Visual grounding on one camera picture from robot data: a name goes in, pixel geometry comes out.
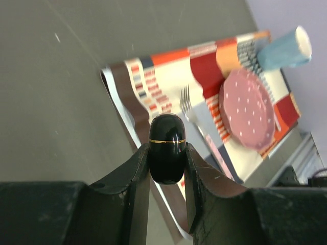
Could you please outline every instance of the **patterned tablecloth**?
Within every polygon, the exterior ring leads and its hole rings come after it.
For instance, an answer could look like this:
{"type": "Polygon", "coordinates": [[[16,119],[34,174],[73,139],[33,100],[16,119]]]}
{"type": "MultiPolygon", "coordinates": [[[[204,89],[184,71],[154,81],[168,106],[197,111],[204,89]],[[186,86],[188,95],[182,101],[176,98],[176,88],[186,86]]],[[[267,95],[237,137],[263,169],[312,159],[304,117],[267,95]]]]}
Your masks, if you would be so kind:
{"type": "MultiPolygon", "coordinates": [[[[250,33],[167,53],[126,60],[102,70],[102,78],[137,147],[148,142],[152,119],[165,112],[184,121],[186,138],[200,155],[217,167],[200,135],[180,110],[180,91],[189,85],[191,104],[238,182],[246,179],[268,156],[300,117],[294,96],[280,70],[262,71],[256,54],[270,41],[269,31],[250,33]],[[232,69],[256,73],[270,94],[282,130],[271,146],[256,152],[237,143],[219,114],[218,92],[232,69]]],[[[179,187],[184,194],[183,180],[179,187]]]]}

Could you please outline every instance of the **polka dot plate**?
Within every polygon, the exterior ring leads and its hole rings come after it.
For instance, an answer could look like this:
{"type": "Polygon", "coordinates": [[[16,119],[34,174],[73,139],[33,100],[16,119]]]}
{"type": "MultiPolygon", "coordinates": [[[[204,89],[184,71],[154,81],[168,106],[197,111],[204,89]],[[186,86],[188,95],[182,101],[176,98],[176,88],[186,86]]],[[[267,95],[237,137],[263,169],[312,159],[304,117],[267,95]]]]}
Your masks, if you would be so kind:
{"type": "Polygon", "coordinates": [[[271,144],[275,132],[273,105],[252,71],[231,71],[219,92],[219,110],[225,128],[242,145],[260,151],[271,144]]]}

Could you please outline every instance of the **gold stripe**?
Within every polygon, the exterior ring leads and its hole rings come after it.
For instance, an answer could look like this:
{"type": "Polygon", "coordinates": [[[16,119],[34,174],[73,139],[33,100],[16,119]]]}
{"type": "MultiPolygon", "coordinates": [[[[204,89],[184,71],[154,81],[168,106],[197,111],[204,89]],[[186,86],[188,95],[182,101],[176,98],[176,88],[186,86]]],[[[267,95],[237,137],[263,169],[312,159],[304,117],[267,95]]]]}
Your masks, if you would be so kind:
{"type": "Polygon", "coordinates": [[[154,139],[149,139],[150,142],[152,143],[183,143],[186,141],[186,139],[182,140],[154,140],[154,139]]]}

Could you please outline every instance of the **orange patch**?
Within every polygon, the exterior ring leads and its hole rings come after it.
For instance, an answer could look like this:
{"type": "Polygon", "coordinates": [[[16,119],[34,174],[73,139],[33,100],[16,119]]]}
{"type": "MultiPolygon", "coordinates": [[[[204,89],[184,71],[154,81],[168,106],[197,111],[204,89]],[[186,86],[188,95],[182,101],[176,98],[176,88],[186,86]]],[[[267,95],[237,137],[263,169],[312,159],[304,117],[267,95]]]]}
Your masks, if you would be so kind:
{"type": "Polygon", "coordinates": [[[216,62],[223,77],[227,78],[231,70],[242,68],[237,53],[237,40],[217,47],[216,62]]]}
{"type": "Polygon", "coordinates": [[[181,50],[175,50],[160,55],[153,55],[151,56],[151,59],[154,66],[158,66],[189,56],[190,56],[189,50],[187,48],[183,48],[181,50]]]}
{"type": "Polygon", "coordinates": [[[263,38],[263,37],[269,37],[270,36],[270,31],[269,30],[264,30],[262,32],[255,32],[253,35],[254,35],[255,39],[263,38]]]}

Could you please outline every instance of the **white wall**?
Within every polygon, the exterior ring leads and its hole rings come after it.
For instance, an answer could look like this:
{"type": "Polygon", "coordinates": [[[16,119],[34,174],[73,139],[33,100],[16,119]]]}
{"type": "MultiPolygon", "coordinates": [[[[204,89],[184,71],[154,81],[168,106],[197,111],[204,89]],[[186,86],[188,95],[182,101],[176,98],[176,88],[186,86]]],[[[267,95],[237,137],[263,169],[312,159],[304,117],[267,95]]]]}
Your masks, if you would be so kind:
{"type": "Polygon", "coordinates": [[[276,38],[298,25],[311,40],[312,61],[285,68],[285,75],[302,112],[301,129],[311,131],[324,164],[327,163],[327,1],[248,0],[259,29],[276,38]]]}

